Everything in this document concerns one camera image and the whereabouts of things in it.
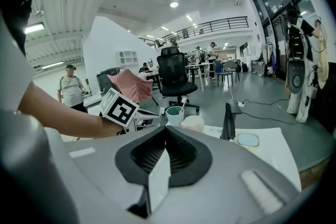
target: floor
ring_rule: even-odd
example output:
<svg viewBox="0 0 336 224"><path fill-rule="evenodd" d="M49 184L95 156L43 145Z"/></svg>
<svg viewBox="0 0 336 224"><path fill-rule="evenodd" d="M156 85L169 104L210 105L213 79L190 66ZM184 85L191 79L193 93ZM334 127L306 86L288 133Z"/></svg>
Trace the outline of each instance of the floor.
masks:
<svg viewBox="0 0 336 224"><path fill-rule="evenodd" d="M243 102L257 101L262 103L272 103L277 99L285 99L285 83L277 78L263 78L253 73L242 73L240 82L233 84L230 82L230 89L233 98ZM189 95L190 104L200 106L199 115L204 119L206 125L223 126L225 115L225 102L232 98L227 87L227 81L224 86L217 87L217 81L210 81L209 85L201 87ZM140 103L140 107L152 112L158 113L160 107L167 107L169 100L175 98L162 98L158 90L153 92L153 96L159 103L155 105L153 100L147 100ZM245 114L238 115L236 118L236 128L241 129L263 129L279 127L288 143L293 154L298 170L309 169L328 158L336 145L333 135L328 133L324 127L313 117L309 117L305 124L297 123L295 116L286 113L288 101L279 101L273 105L260 105L256 103L245 103L243 112L260 118L273 118L289 123L281 123L273 120L260 120L252 118ZM186 108L185 116L196 114L195 109ZM162 117L161 124L167 123L166 117Z"/></svg>

